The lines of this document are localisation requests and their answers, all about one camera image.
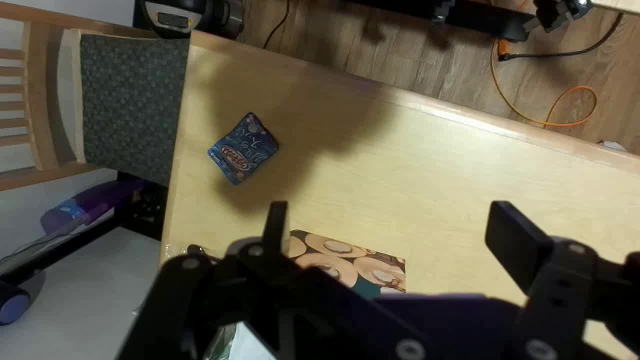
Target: purple object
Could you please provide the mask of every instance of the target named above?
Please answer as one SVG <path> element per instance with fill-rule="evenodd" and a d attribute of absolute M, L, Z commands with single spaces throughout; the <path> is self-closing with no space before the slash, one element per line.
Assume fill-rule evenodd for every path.
<path fill-rule="evenodd" d="M 39 225 L 46 236 L 63 236 L 81 225 L 91 225 L 102 215 L 144 189 L 144 180 L 105 182 L 76 194 L 73 199 L 44 213 Z"/>

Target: wooden chair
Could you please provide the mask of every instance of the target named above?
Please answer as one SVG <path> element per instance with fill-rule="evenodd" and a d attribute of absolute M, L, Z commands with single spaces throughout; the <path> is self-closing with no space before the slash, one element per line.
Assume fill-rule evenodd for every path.
<path fill-rule="evenodd" d="M 58 104 L 53 104 L 55 99 L 52 93 L 55 93 L 61 34 L 65 30 L 87 30 L 116 36 L 147 34 L 133 28 L 4 3 L 0 3 L 0 19 L 18 20 L 23 26 L 21 49 L 0 49 L 0 60 L 4 60 L 4 66 L 0 64 L 0 78 L 19 78 L 18 85 L 0 85 L 0 95 L 13 95 L 13 99 L 21 99 L 10 102 L 0 101 L 0 112 L 21 112 L 23 117 L 0 121 L 0 130 L 25 130 L 23 134 L 15 133 L 12 137 L 0 137 L 0 152 L 5 146 L 29 145 L 34 160 L 34 167 L 29 168 L 0 173 L 0 191 L 29 187 L 91 170 L 91 167 L 68 160 L 55 151 L 52 110 Z"/>

